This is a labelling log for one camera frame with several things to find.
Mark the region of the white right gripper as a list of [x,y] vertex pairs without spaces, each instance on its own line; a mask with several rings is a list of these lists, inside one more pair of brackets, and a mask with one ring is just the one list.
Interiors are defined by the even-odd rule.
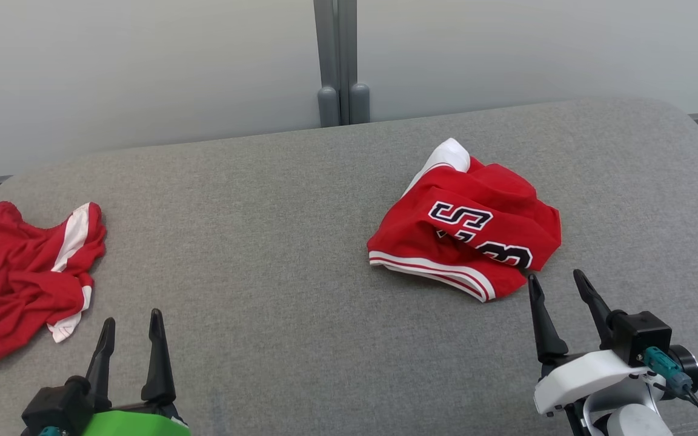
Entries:
[[[607,323],[611,309],[582,270],[573,271],[580,298],[589,307],[599,335],[599,349],[613,347],[613,332]],[[545,293],[537,276],[527,276],[527,292],[537,358],[540,364],[554,364],[570,349],[557,333],[545,304]],[[651,375],[646,366],[630,367],[612,351],[594,351],[552,370],[534,387],[537,413],[546,415],[577,400],[585,399],[587,412],[611,411],[627,404],[640,404],[656,412],[663,392],[654,384],[666,385],[660,375]]]

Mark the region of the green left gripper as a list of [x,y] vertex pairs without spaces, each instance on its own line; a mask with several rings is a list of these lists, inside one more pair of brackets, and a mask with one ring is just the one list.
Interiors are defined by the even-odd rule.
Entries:
[[150,315],[148,373],[141,389],[144,402],[113,408],[108,397],[109,361],[115,350],[116,321],[107,318],[101,329],[85,378],[95,414],[81,436],[191,436],[178,414],[171,356],[160,309]]

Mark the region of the red jersey with number print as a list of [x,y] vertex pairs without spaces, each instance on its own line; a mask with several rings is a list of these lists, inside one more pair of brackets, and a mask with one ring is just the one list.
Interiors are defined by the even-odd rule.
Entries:
[[372,266],[451,285],[480,302],[504,298],[562,243],[559,210],[510,169],[485,165],[454,139],[429,156],[367,243]]

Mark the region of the red shorts with white stripe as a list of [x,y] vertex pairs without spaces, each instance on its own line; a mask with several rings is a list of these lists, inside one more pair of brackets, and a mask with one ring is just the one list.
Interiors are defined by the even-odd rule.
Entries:
[[87,202],[42,228],[0,202],[0,360],[48,329],[56,343],[75,333],[91,306],[91,269],[105,254],[101,207]]

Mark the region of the grey partition post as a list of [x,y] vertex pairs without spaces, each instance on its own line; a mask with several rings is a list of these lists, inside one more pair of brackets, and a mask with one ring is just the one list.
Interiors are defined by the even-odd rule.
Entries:
[[358,0],[337,0],[339,91],[345,126],[370,122],[370,88],[358,79]]
[[340,61],[336,0],[313,0],[321,88],[317,92],[321,127],[341,124]]

